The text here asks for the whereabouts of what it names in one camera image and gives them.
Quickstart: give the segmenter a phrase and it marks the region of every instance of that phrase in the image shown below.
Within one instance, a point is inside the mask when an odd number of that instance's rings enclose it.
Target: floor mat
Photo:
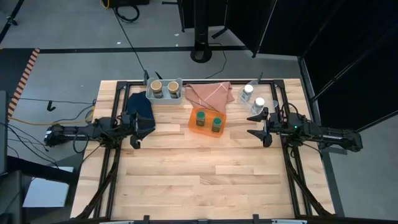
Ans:
[[[0,90],[6,90],[13,96],[9,102],[8,116],[14,114],[39,52],[39,49],[0,50]]]

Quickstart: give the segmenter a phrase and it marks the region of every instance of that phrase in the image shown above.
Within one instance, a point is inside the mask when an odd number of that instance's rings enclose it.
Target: orange tray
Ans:
[[[197,112],[204,111],[205,112],[205,125],[197,126]],[[221,129],[219,132],[211,131],[211,127],[213,125],[214,118],[221,118]],[[212,111],[204,108],[194,108],[191,112],[191,117],[189,118],[188,128],[190,131],[198,134],[204,134],[207,136],[219,138],[223,132],[226,122],[226,115],[217,111]]]

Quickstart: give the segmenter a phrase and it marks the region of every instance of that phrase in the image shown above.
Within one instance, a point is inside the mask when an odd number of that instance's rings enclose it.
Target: black curtain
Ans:
[[[315,94],[397,22],[396,0],[346,0],[305,56]]]
[[[209,26],[223,26],[227,0],[209,0]],[[193,0],[182,0],[184,28],[193,28]]]
[[[263,27],[269,19],[269,13],[274,6],[273,0],[229,0],[228,28],[253,53],[263,36]]]
[[[343,0],[278,0],[261,54],[302,56],[317,32]]]
[[[318,100],[323,126],[360,129],[398,111],[398,27]]]

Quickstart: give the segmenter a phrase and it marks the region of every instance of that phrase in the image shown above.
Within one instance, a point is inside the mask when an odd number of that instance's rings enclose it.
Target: navy blue cloth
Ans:
[[[127,100],[127,114],[131,114],[133,110],[145,118],[154,119],[154,114],[152,112],[152,107],[150,101],[146,98],[146,91],[140,93],[133,93]],[[147,129],[155,127],[155,121],[153,124],[148,124],[145,126],[140,126],[140,129]]]

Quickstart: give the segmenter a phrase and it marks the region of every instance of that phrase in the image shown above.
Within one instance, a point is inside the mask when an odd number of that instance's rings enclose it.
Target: small container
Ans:
[[[180,85],[177,82],[169,82],[169,84],[167,85],[167,88],[169,89],[171,98],[177,99],[178,97],[180,97],[178,95]]]
[[[197,126],[204,126],[206,121],[206,114],[204,111],[197,112]]]
[[[242,91],[242,100],[245,102],[250,100],[250,96],[253,93],[253,86],[252,85],[245,85]]]
[[[155,98],[162,98],[163,93],[162,93],[162,83],[159,80],[155,80],[150,84],[150,88],[152,92],[154,93]]]
[[[266,101],[263,98],[261,98],[261,97],[256,98],[253,105],[251,106],[252,112],[255,114],[259,114],[261,112],[262,108],[264,107],[265,103],[266,103]]]
[[[214,118],[213,125],[211,127],[211,131],[218,133],[221,129],[221,124],[222,124],[221,118]]]

